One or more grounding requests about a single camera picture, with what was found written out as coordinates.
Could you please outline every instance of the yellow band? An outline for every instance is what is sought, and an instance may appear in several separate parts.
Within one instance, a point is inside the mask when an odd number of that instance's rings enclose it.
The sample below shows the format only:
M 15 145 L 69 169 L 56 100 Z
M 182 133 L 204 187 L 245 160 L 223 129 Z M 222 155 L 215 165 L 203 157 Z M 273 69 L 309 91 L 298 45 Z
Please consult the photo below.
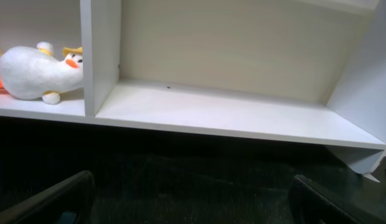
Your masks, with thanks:
M 45 54 L 47 54 L 47 55 L 49 55 L 49 56 L 53 56 L 52 55 L 52 53 L 50 53 L 48 50 L 46 50 L 46 49 L 38 49 L 39 51 L 41 51 L 41 52 L 43 52 L 43 53 L 45 53 Z

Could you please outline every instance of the toy body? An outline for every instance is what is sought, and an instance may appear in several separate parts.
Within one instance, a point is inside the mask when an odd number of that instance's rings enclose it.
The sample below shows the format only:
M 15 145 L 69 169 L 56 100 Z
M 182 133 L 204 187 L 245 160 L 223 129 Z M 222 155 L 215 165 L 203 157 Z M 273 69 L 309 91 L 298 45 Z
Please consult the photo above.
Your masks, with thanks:
M 9 49 L 0 58 L 3 87 L 18 99 L 42 97 L 48 104 L 58 103 L 59 93 L 81 88 L 82 55 L 65 54 L 65 60 L 59 61 L 49 55 L 49 50 L 31 47 Z

